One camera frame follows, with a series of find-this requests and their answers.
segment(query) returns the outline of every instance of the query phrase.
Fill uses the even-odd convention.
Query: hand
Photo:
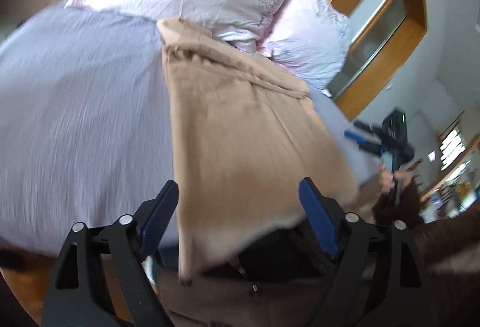
[[[395,180],[403,182],[403,188],[406,188],[412,182],[413,174],[410,171],[396,171],[394,174],[386,170],[385,164],[379,165],[380,169],[380,185],[382,186],[382,194],[390,193],[395,185]]]

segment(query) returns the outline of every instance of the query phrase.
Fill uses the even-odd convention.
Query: wooden floor
[[[56,259],[28,253],[23,250],[17,250],[17,252],[25,263],[25,270],[19,272],[2,269],[1,272],[18,302],[30,317],[40,325],[50,271]],[[131,321],[110,258],[103,259],[103,267],[117,316],[123,320]]]

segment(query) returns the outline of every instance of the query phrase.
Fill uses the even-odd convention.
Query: floral pillow
[[[295,76],[325,91],[350,48],[350,20],[327,0],[285,0],[257,49]]]

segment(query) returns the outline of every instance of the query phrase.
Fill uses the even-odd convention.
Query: blue gripper pad
[[[345,130],[345,138],[353,140],[357,144],[363,144],[365,143],[365,138],[359,134],[356,134],[353,131],[350,131],[349,129]]]
[[[157,251],[158,244],[165,233],[173,212],[175,212],[178,199],[178,185],[169,180],[155,200],[143,202],[138,209],[140,235],[138,254],[142,257],[142,260]]]
[[[324,197],[309,178],[304,178],[300,182],[298,196],[320,247],[323,251],[330,254],[333,259],[337,259],[341,253],[341,247],[338,244],[337,227],[320,201]]]

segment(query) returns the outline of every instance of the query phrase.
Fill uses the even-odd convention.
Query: beige towel
[[[191,277],[304,218],[298,184],[353,202],[358,183],[314,111],[306,84],[189,21],[158,22],[165,47],[179,269]]]

